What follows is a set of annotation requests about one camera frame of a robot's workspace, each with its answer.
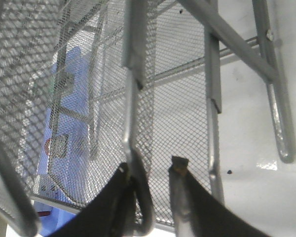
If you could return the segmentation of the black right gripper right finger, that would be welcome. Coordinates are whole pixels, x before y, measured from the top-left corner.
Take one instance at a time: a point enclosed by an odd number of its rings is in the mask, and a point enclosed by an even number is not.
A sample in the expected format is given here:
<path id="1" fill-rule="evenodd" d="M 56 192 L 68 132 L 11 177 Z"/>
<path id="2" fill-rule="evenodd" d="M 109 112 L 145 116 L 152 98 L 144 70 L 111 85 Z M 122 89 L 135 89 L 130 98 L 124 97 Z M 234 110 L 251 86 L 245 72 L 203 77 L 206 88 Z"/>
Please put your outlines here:
<path id="1" fill-rule="evenodd" d="M 189 160 L 172 156 L 170 208 L 177 237 L 267 237 L 228 210 L 195 179 Z"/>

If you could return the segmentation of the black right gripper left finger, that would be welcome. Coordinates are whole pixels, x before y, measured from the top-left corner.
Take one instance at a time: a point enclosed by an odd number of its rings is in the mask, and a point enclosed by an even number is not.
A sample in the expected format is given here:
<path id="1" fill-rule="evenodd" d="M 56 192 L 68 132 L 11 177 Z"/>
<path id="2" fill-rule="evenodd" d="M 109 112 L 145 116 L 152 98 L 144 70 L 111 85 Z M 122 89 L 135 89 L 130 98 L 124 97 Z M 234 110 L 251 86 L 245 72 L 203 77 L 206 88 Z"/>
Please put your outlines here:
<path id="1" fill-rule="evenodd" d="M 135 192 L 127 163 L 121 163 L 101 192 L 51 237 L 132 237 Z"/>

